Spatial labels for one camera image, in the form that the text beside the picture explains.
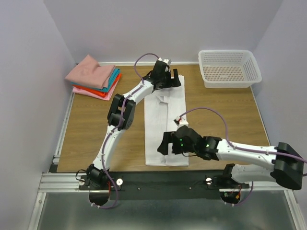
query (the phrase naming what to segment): black and white robotic arm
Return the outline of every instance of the black and white robotic arm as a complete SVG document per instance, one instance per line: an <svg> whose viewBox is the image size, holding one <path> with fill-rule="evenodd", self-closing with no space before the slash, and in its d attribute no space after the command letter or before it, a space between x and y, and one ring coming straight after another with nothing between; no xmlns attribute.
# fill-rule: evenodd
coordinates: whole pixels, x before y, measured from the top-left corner
<svg viewBox="0 0 307 230"><path fill-rule="evenodd" d="M159 58L153 70L134 89L124 95L115 95L107 116L108 127L103 144L93 164L86 170L86 177L90 182L97 185L107 182L105 170L110 168L119 139L133 122L136 105L155 90L181 85L176 69L174 76L171 76L170 62L169 59ZM172 143L173 154L191 152L207 161L244 161L250 164L226 165L223 175L206 179L208 185L217 188L233 188L250 181L271 181L285 188L301 189L304 163L289 157L300 156L288 144L279 143L277 147L233 142L229 144L228 140L219 137L202 137L189 128L187 121L183 118L177 118L175 122L178 125L177 130L164 133L158 152L164 155L169 154L168 144ZM282 152L288 156L274 155L272 152Z"/></svg>

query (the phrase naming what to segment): white wall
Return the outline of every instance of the white wall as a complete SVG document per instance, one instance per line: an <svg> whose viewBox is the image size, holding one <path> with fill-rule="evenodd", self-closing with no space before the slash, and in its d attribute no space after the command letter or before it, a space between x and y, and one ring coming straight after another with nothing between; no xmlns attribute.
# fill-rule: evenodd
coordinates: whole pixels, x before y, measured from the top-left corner
<svg viewBox="0 0 307 230"><path fill-rule="evenodd" d="M27 229L55 150L74 61L44 3L0 7L0 229Z"/></svg>
<svg viewBox="0 0 307 230"><path fill-rule="evenodd" d="M88 53L98 61L135 61L146 52L197 61L202 49L253 50L282 0L44 2L80 62Z"/></svg>
<svg viewBox="0 0 307 230"><path fill-rule="evenodd" d="M271 144L289 143L307 159L306 0L284 0L254 55L263 80L253 89ZM306 179L303 187L296 197L307 220Z"/></svg>

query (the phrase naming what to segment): white cloth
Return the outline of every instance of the white cloth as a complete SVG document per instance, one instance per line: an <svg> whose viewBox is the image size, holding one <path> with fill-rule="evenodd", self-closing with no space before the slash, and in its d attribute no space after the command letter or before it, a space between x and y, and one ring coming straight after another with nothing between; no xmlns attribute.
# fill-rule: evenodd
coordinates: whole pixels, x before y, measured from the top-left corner
<svg viewBox="0 0 307 230"><path fill-rule="evenodd" d="M145 97L145 158L146 165L188 166L189 158L182 154L172 154L172 144L168 145L168 155L157 151L163 133L176 131L174 119L186 111L184 77L179 75L180 87L156 90Z"/></svg>

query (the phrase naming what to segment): teal towel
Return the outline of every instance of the teal towel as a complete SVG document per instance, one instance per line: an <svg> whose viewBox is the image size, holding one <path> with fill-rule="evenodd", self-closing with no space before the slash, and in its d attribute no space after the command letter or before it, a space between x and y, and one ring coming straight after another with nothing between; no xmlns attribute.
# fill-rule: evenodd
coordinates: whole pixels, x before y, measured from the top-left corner
<svg viewBox="0 0 307 230"><path fill-rule="evenodd" d="M92 89L92 90L97 90L97 91L100 91L100 92L109 92L109 90L112 88L112 85L113 85L113 82L115 81L117 75L120 73L120 70L119 69L115 69L111 75L111 77L109 78L109 83L107 85L107 88L103 88L103 89L97 89L97 88L89 88L87 87L88 89ZM77 84L75 82L71 82L72 85L80 85L80 84Z"/></svg>

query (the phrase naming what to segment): basket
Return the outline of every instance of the basket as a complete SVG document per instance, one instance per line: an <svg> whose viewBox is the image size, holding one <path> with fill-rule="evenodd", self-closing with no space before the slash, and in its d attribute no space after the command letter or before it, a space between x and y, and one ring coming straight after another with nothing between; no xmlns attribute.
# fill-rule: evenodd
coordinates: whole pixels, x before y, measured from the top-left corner
<svg viewBox="0 0 307 230"><path fill-rule="evenodd" d="M206 88L247 88L262 80L248 50L202 50L198 60Z"/></svg>

